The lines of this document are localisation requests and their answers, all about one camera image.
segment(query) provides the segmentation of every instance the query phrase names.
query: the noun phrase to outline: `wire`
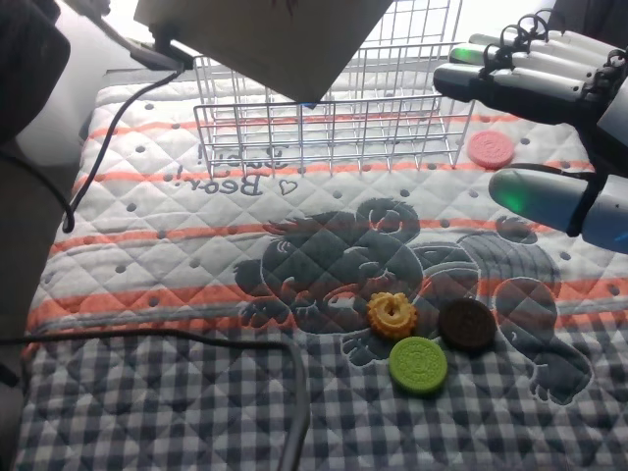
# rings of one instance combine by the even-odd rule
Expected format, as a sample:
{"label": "wire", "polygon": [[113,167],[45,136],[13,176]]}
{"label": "wire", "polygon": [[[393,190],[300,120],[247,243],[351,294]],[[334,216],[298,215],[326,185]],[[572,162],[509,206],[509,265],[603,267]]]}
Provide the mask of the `wire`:
{"label": "wire", "polygon": [[[82,201],[83,197],[85,196],[85,194],[89,190],[89,187],[91,186],[91,184],[93,183],[94,179],[96,178],[96,175],[98,174],[98,169],[100,168],[100,164],[102,164],[102,161],[105,158],[105,154],[107,153],[107,149],[109,148],[109,143],[111,142],[111,137],[114,135],[114,132],[116,131],[116,126],[118,125],[118,122],[123,117],[125,112],[131,106],[131,104],[135,100],[137,100],[141,95],[143,95],[145,93],[148,93],[149,91],[154,90],[155,88],[159,88],[160,86],[163,86],[163,85],[166,85],[166,84],[170,83],[171,81],[176,79],[178,76],[180,76],[183,73],[183,71],[184,71],[184,67],[183,67],[183,65],[181,65],[181,67],[176,72],[174,72],[173,74],[167,76],[166,78],[162,78],[161,80],[156,81],[155,83],[152,83],[152,84],[144,87],[142,90],[138,91],[131,98],[129,98],[127,101],[125,101],[125,103],[122,105],[120,110],[118,110],[118,113],[116,113],[116,116],[114,116],[114,119],[112,120],[111,125],[109,125],[109,129],[107,130],[107,135],[105,135],[105,140],[103,140],[103,142],[102,142],[102,147],[100,147],[100,152],[98,152],[98,157],[96,157],[96,162],[94,163],[93,167],[91,168],[91,172],[89,172],[89,176],[87,177],[87,180],[82,185],[82,187],[80,188],[80,190],[77,193],[77,196],[75,196],[75,199],[70,204],[70,207],[72,208],[73,213],[75,211],[77,211],[77,208],[79,207],[80,202]],[[69,233],[71,233],[74,230],[74,228],[75,228],[75,220],[74,220],[74,218],[66,219],[66,221],[65,221],[65,223],[63,225],[63,232],[66,233],[66,234],[69,234]]]}
{"label": "wire", "polygon": [[66,200],[65,196],[62,194],[59,188],[57,188],[57,186],[55,186],[52,182],[50,182],[50,180],[48,180],[41,172],[39,172],[39,170],[37,170],[28,161],[19,159],[17,157],[14,157],[11,154],[7,154],[2,151],[0,151],[0,159],[6,162],[9,162],[15,165],[16,167],[20,167],[23,170],[26,170],[29,174],[33,175],[36,179],[42,182],[43,185],[46,186],[50,190],[50,192],[54,195],[57,201],[59,201],[59,204],[61,205],[63,210],[66,212],[66,220],[69,221],[72,224],[72,226],[75,225],[74,211],[70,207],[70,204]]}
{"label": "wire", "polygon": [[50,334],[46,336],[27,336],[15,339],[0,339],[0,346],[28,345],[31,343],[54,343],[68,340],[94,340],[137,337],[175,337],[198,341],[206,345],[255,349],[255,350],[283,350],[286,351],[294,363],[295,405],[292,422],[288,429],[288,436],[284,444],[284,451],[279,461],[278,471],[296,471],[303,449],[305,434],[310,424],[310,403],[307,388],[305,387],[305,366],[301,354],[293,343],[279,340],[225,340],[209,339],[193,334],[192,332],[176,329],[131,329],[127,331],[101,331]]}

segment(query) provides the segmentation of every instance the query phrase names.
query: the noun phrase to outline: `heart symbol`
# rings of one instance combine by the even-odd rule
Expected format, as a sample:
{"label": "heart symbol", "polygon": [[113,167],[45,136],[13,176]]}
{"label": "heart symbol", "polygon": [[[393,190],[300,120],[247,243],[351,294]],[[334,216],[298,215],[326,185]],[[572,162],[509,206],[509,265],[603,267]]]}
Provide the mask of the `heart symbol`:
{"label": "heart symbol", "polygon": [[279,182],[279,188],[282,189],[282,196],[286,196],[287,194],[291,194],[296,190],[298,185],[296,182],[289,182],[288,180],[281,180]]}

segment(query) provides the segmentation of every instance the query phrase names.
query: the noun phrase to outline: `gingham fabric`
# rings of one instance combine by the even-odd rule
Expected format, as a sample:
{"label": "gingham fabric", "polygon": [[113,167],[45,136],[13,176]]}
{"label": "gingham fabric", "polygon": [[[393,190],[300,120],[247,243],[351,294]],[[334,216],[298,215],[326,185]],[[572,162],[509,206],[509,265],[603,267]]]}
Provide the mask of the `gingham fabric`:
{"label": "gingham fabric", "polygon": [[[140,87],[99,94],[80,182]],[[312,406],[304,470],[628,466],[628,257],[497,206],[491,174],[464,152],[456,170],[434,155],[420,172],[413,159],[274,177],[225,164],[217,189],[198,160],[194,90],[176,82],[131,106],[76,232],[53,246],[32,332],[166,326],[296,342]],[[480,108],[470,132],[484,129],[517,143],[518,162],[588,168],[569,127]],[[416,334],[445,350],[439,394],[393,384],[391,345],[365,320],[378,290],[404,292]],[[479,357],[436,330],[438,310],[464,296],[499,323]],[[27,370],[21,470],[273,469],[294,403],[289,358],[184,340],[42,345]]]}

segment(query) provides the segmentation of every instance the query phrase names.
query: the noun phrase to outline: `cardboard box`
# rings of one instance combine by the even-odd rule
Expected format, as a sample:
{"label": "cardboard box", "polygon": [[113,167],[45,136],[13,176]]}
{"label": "cardboard box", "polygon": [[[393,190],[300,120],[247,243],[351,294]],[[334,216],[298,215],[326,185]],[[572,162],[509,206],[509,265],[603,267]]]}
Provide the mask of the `cardboard box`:
{"label": "cardboard box", "polygon": [[135,20],[300,103],[316,103],[393,0],[140,0]]}

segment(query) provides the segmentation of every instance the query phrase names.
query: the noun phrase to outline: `wire basket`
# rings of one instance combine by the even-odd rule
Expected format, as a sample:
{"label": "wire basket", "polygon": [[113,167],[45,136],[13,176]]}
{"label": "wire basket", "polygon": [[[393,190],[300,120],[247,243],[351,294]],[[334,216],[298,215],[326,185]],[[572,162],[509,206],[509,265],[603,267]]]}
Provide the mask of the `wire basket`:
{"label": "wire basket", "polygon": [[[349,162],[357,162],[361,172],[373,160],[385,161],[390,170],[400,159],[414,161],[420,170],[424,157],[433,155],[446,156],[454,166],[472,107],[461,107],[433,87],[434,69],[447,61],[454,43],[407,43],[414,37],[407,26],[414,25],[410,17],[425,23],[431,15],[419,3],[437,2],[447,5],[446,22],[450,0],[393,3],[382,19],[391,27],[378,32],[376,26],[375,40],[406,43],[362,47],[316,106],[294,103],[209,58],[196,58],[201,105],[194,115],[210,177],[225,160],[237,161],[245,175],[269,163],[273,175],[285,165],[315,162],[331,174]],[[400,4],[411,8],[401,10]],[[410,33],[396,37],[398,25]],[[439,35],[446,31],[442,26]]]}

